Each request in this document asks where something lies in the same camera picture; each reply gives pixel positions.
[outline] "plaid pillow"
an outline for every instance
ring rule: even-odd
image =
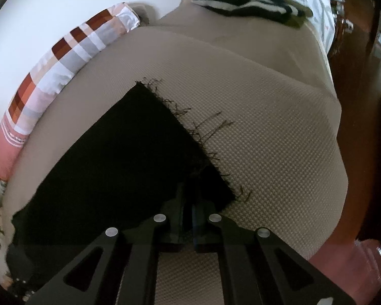
[[[27,74],[0,123],[2,191],[18,154],[55,97],[93,56],[139,24],[127,4],[116,4],[66,34]]]

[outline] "silver rivet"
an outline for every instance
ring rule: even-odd
[[[217,214],[217,213],[213,213],[209,216],[209,220],[211,222],[219,222],[221,221],[221,215],[220,214]]]
[[[106,235],[108,237],[116,236],[119,233],[119,230],[116,227],[110,227],[106,229]]]
[[[166,219],[167,217],[162,213],[154,215],[155,222],[164,222]]]
[[[271,235],[270,231],[266,228],[260,228],[257,230],[257,234],[260,237],[267,238],[269,235]]]

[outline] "beige mesh fabric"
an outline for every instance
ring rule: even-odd
[[[340,105],[327,70],[308,27],[226,18],[198,6],[185,4],[128,33],[71,80],[35,127],[4,195],[8,241],[12,215],[60,157],[146,77],[162,79],[160,96],[191,108],[180,118],[186,128],[211,117],[198,128],[203,136],[230,123],[204,143],[240,196],[223,213],[245,228],[272,229],[309,258],[336,226],[347,189],[336,142]],[[222,303],[213,259],[162,255],[157,304]]]

